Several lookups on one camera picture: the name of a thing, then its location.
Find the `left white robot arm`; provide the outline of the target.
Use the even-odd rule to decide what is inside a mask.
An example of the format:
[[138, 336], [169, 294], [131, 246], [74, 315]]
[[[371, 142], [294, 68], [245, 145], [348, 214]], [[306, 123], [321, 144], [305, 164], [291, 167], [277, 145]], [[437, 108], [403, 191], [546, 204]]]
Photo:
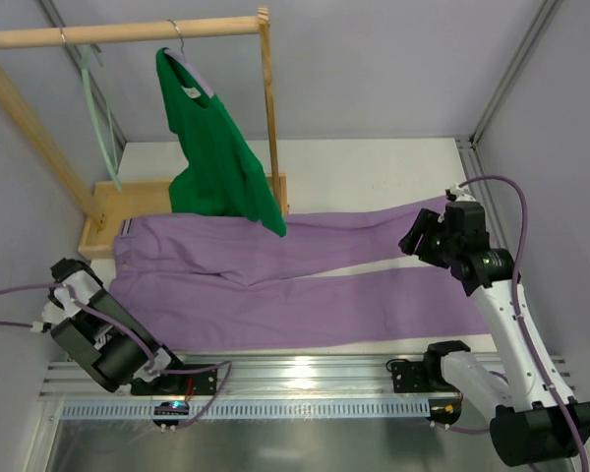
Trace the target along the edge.
[[127, 385], [133, 395], [179, 395], [186, 382], [165, 375], [181, 361], [122, 307], [85, 263], [62, 259], [50, 269], [49, 300], [63, 311], [53, 340], [110, 393]]

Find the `purple trousers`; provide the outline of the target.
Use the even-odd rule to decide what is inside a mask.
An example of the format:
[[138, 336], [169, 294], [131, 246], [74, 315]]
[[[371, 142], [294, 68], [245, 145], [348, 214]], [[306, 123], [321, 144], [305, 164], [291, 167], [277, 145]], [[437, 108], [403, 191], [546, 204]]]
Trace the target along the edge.
[[289, 214], [282, 237], [240, 217], [137, 217], [114, 242], [109, 290], [180, 351], [483, 335], [479, 310], [445, 270], [399, 264], [419, 211], [444, 204]]

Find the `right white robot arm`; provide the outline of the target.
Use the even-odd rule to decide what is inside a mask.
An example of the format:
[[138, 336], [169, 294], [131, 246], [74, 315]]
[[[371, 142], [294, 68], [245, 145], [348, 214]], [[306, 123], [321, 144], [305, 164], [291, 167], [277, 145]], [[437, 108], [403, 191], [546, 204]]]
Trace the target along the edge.
[[590, 402], [576, 400], [557, 371], [514, 275], [514, 259], [491, 245], [483, 207], [456, 198], [443, 213], [423, 208], [398, 244], [406, 255], [449, 270], [478, 307], [497, 347], [504, 376], [478, 363], [468, 346], [428, 347], [435, 385], [459, 390], [481, 412], [497, 455], [509, 467], [571, 458], [590, 438]]

